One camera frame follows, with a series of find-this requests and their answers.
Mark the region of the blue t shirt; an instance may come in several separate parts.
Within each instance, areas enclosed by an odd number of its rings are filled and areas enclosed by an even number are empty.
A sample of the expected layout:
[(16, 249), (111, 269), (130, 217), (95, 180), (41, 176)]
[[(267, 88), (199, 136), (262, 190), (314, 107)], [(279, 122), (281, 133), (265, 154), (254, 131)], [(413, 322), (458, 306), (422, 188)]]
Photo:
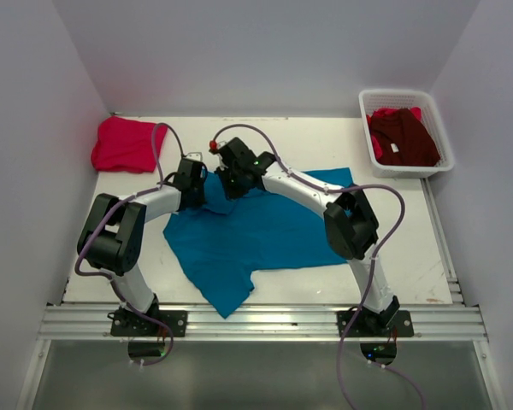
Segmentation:
[(202, 207), (170, 216), (163, 236), (186, 277), (222, 318), (254, 290), (254, 271), (344, 263), (329, 247), (321, 218), (294, 201), (259, 189), (230, 201), (214, 173), (204, 194)]

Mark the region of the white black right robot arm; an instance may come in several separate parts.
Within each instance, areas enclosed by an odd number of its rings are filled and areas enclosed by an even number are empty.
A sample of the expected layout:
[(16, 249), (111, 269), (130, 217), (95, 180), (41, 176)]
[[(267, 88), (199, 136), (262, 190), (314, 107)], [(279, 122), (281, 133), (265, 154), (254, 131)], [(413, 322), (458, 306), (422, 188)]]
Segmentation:
[(352, 184), (345, 191), (313, 178), (286, 166), (270, 152), (255, 155), (240, 138), (227, 143), (212, 140), (209, 151), (220, 159), (216, 174), (227, 198), (238, 199), (259, 189), (283, 196), (322, 218), (329, 247), (348, 262), (361, 292), (363, 306), (353, 328), (371, 337), (384, 336), (399, 302), (373, 254), (379, 222), (363, 190)]

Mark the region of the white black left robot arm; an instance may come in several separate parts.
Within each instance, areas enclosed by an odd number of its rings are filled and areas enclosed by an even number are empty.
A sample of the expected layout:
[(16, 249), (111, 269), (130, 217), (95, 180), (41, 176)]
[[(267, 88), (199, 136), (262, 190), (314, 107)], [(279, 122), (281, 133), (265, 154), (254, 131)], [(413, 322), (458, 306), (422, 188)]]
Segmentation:
[(75, 273), (105, 278), (124, 309), (156, 320), (157, 298), (138, 264), (144, 227), (163, 215), (201, 207), (207, 176), (202, 156), (190, 153), (154, 188), (125, 197), (98, 195), (78, 240)]

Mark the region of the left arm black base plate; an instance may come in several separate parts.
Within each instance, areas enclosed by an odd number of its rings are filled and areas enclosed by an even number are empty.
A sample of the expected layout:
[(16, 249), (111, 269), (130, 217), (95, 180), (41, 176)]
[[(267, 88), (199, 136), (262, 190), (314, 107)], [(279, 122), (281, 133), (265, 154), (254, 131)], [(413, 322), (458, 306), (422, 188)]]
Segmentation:
[[(165, 329), (159, 324), (143, 319), (137, 314), (125, 309), (117, 309), (107, 314), (111, 320), (110, 335), (113, 337), (161, 337)], [(155, 320), (163, 322), (173, 334), (173, 337), (183, 337), (186, 334), (188, 313), (182, 310), (160, 311)]]

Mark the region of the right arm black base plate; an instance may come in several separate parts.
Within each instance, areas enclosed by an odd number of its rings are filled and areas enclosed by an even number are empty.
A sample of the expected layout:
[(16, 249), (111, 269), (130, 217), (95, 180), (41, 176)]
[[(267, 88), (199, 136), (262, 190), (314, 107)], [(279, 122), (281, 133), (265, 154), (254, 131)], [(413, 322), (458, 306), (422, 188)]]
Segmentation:
[(347, 337), (413, 337), (412, 318), (408, 310), (398, 310), (387, 322), (380, 315), (363, 309), (347, 331)]

